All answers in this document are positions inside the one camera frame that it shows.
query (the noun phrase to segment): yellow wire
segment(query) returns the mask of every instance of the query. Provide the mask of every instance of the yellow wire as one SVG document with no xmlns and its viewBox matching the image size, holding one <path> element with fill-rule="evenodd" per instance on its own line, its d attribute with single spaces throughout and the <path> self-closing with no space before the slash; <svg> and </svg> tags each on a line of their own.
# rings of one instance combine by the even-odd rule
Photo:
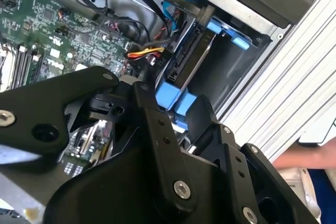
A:
<svg viewBox="0 0 336 224">
<path fill-rule="evenodd" d="M 145 49 L 141 52 L 131 52 L 128 55 L 144 55 L 144 54 L 149 54 L 150 52 L 162 52 L 164 50 L 164 47 L 157 47 L 157 48 L 152 48 L 152 49 Z"/>
</svg>

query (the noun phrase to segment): blue clothing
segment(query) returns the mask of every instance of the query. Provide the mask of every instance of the blue clothing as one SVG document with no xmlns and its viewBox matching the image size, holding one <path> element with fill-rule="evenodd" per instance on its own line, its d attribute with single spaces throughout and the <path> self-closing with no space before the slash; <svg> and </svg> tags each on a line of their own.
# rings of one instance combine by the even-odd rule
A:
<svg viewBox="0 0 336 224">
<path fill-rule="evenodd" d="M 321 209 L 322 224 L 336 224 L 336 191 L 324 170 L 309 169 L 317 203 Z"/>
</svg>

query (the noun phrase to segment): black metal bracket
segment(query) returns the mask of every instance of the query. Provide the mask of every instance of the black metal bracket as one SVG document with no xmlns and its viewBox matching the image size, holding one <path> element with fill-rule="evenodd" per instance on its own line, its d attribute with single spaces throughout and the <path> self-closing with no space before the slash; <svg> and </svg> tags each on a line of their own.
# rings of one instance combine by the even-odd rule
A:
<svg viewBox="0 0 336 224">
<path fill-rule="evenodd" d="M 97 209 L 111 211 L 116 223 L 316 223 L 258 148 L 236 145 L 232 130 L 219 124 L 204 96 L 187 112 L 200 157 L 180 150 L 153 88 L 140 81 L 119 83 L 101 67 L 6 91 L 0 104 L 0 180 L 13 181 L 12 191 L 26 190 L 17 204 L 22 213 L 33 198 L 41 211 L 48 202 L 43 223 L 109 220 Z M 113 114 L 122 106 L 124 113 Z M 59 186 L 63 180 L 48 176 L 55 175 L 68 132 L 87 125 L 85 116 L 127 127 L 119 154 L 67 181 L 52 197 L 52 191 L 42 197 L 40 188 L 26 189 L 32 171 L 41 174 L 29 177 L 30 185 L 44 178 L 56 182 L 53 190 Z M 24 171 L 12 169 L 12 163 Z M 90 203 L 100 200 L 109 204 L 92 210 Z"/>
<path fill-rule="evenodd" d="M 0 127 L 0 150 L 6 153 L 0 164 L 25 163 L 38 171 L 55 165 L 69 141 L 67 121 L 77 116 L 81 104 L 67 106 L 118 83 L 107 69 L 93 67 L 2 93 L 0 109 L 12 114 L 14 122 Z"/>
<path fill-rule="evenodd" d="M 219 124 L 210 101 L 199 96 L 186 114 L 191 143 L 197 155 L 214 162 L 224 172 L 226 191 L 232 202 L 230 212 L 237 223 L 249 223 L 242 209 L 250 209 L 263 223 L 245 156 L 237 149 L 232 131 Z"/>
<path fill-rule="evenodd" d="M 192 213 L 196 208 L 197 195 L 188 176 L 180 147 L 168 115 L 161 112 L 154 90 L 143 82 L 133 85 L 135 103 L 139 117 L 141 135 L 149 151 L 149 175 L 156 177 L 151 181 L 155 204 L 166 216 L 181 217 Z M 175 183 L 186 185 L 185 197 L 175 191 Z"/>
</svg>

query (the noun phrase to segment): green circuit board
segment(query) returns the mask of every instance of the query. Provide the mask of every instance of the green circuit board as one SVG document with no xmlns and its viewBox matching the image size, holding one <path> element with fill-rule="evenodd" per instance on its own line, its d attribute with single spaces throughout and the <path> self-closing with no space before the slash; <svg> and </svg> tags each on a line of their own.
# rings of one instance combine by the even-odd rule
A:
<svg viewBox="0 0 336 224">
<path fill-rule="evenodd" d="M 64 6 L 54 0 L 0 0 L 3 37 L 15 46 L 41 54 L 38 80 L 90 66 L 104 66 L 117 76 L 124 72 L 123 54 L 130 41 L 108 27 L 95 29 L 96 22 L 71 10 L 65 24 L 58 14 L 61 8 Z M 67 26 L 76 31 L 94 31 L 82 35 Z"/>
<path fill-rule="evenodd" d="M 12 88 L 91 66 L 103 66 L 117 76 L 127 72 L 124 54 L 131 45 L 127 38 L 105 26 L 97 29 L 97 22 L 70 9 L 65 25 L 59 17 L 62 8 L 54 0 L 0 0 L 0 31 L 5 42 L 13 46 L 16 76 L 24 72 L 19 85 Z M 67 26 L 94 31 L 83 35 Z M 76 135 L 70 138 L 62 159 L 64 171 L 71 177 L 96 162 L 110 141 L 101 137 L 100 127 L 93 137 L 88 136 L 92 128 L 86 131 L 78 141 Z"/>
</svg>

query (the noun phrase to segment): silver screw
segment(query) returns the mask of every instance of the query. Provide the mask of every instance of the silver screw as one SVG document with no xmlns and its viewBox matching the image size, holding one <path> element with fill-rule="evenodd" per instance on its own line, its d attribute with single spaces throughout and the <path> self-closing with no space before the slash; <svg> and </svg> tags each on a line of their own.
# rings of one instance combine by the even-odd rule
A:
<svg viewBox="0 0 336 224">
<path fill-rule="evenodd" d="M 228 127 L 224 127 L 224 131 L 227 133 L 227 134 L 230 134 L 231 133 L 231 130 L 228 128 Z"/>
<path fill-rule="evenodd" d="M 249 223 L 251 223 L 251 224 L 257 224 L 258 223 L 257 216 L 248 207 L 243 208 L 243 214 L 244 214 L 245 218 L 248 220 Z"/>
<path fill-rule="evenodd" d="M 15 122 L 15 115 L 7 110 L 0 110 L 0 127 L 7 127 Z"/>
<path fill-rule="evenodd" d="M 182 180 L 174 183 L 174 191 L 181 199 L 189 199 L 191 196 L 190 188 Z"/>
<path fill-rule="evenodd" d="M 108 73 L 104 73 L 103 76 L 104 76 L 106 79 L 109 79 L 109 80 L 112 80 L 112 79 L 113 79 L 113 77 L 112 77 L 110 74 L 108 74 Z"/>
<path fill-rule="evenodd" d="M 255 148 L 254 146 L 251 146 L 251 150 L 252 150 L 254 153 L 258 153 L 258 149 Z"/>
<path fill-rule="evenodd" d="M 149 91 L 149 87 L 147 85 L 142 84 L 140 85 L 140 88 L 142 88 L 145 91 Z"/>
</svg>

